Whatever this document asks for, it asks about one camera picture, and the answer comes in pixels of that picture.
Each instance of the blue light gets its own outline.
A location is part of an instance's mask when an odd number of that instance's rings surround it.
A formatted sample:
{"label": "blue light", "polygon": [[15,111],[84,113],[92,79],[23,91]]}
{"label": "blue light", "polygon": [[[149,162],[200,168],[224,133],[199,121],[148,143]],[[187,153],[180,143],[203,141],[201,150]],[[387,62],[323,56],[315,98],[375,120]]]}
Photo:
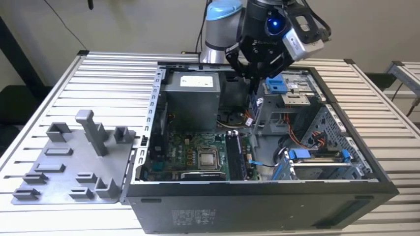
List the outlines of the blue light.
{"label": "blue light", "polygon": [[267,19],[265,27],[271,35],[277,35],[284,28],[285,21],[281,17],[271,17]]}

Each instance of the slotted aluminum surface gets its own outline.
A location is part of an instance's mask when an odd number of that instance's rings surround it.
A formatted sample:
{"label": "slotted aluminum surface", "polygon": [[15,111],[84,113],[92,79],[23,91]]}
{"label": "slotted aluminum surface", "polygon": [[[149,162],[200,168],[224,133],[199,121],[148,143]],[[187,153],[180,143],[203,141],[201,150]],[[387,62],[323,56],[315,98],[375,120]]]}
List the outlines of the slotted aluminum surface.
{"label": "slotted aluminum surface", "polygon": [[387,73],[393,74],[411,91],[420,96],[420,62],[395,61],[392,62]]}
{"label": "slotted aluminum surface", "polygon": [[[0,158],[0,232],[33,235],[143,235],[129,206],[13,206],[12,192],[21,183],[47,142],[51,122],[80,128],[73,115],[92,109],[105,128],[127,125],[141,136],[144,112],[159,60],[197,61],[196,55],[147,55],[91,52],[75,59],[48,98]],[[420,136],[389,100],[355,65],[343,60],[308,59],[331,87],[339,104],[361,134],[400,195],[343,231],[260,232],[229,235],[420,235]]]}

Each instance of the gray post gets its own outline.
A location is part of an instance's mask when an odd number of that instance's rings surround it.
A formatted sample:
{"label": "gray post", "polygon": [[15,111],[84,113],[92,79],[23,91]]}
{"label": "gray post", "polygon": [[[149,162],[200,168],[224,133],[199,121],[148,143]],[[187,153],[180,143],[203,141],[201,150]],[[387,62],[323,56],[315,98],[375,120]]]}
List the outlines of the gray post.
{"label": "gray post", "polygon": [[93,111],[80,110],[76,115],[76,122],[84,127],[87,139],[91,141],[96,154],[104,156],[108,153],[103,142],[103,137],[97,132],[96,124],[93,122]]}

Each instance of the blue connector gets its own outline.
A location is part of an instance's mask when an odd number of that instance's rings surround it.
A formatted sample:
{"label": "blue connector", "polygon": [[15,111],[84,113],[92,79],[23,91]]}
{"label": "blue connector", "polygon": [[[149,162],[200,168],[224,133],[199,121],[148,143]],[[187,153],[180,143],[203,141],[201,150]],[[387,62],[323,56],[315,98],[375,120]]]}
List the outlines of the blue connector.
{"label": "blue connector", "polygon": [[293,160],[295,158],[311,158],[311,153],[307,149],[291,149],[289,150],[289,159]]}
{"label": "blue connector", "polygon": [[281,74],[279,74],[275,78],[267,78],[265,85],[268,92],[272,94],[285,94],[288,92],[288,86],[284,84]]}
{"label": "blue connector", "polygon": [[344,163],[349,162],[351,155],[349,155],[348,150],[347,150],[347,149],[343,149],[343,150],[341,150],[341,154],[343,154],[343,162],[344,162]]}
{"label": "blue connector", "polygon": [[263,163],[260,163],[259,161],[252,161],[252,160],[248,160],[248,162],[249,162],[251,164],[257,165],[257,166],[261,166],[261,165],[263,165]]}

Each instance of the label sticker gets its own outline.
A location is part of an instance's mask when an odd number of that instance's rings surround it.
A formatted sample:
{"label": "label sticker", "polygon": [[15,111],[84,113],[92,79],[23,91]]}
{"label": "label sticker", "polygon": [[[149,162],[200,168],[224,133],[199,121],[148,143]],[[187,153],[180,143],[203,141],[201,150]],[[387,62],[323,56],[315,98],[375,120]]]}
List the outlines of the label sticker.
{"label": "label sticker", "polygon": [[212,76],[181,76],[181,87],[205,87],[212,88]]}
{"label": "label sticker", "polygon": [[172,210],[173,225],[212,225],[216,218],[216,209]]}
{"label": "label sticker", "polygon": [[288,84],[288,87],[292,88],[292,89],[296,89],[297,85],[296,84]]}
{"label": "label sticker", "polygon": [[260,97],[260,98],[256,100],[256,106],[259,107],[263,102],[264,102],[264,98]]}
{"label": "label sticker", "polygon": [[251,125],[252,125],[252,121],[253,121],[253,119],[252,119],[252,118],[248,118],[248,120],[247,120],[247,122],[245,122],[245,125],[247,125],[247,126],[251,126]]}

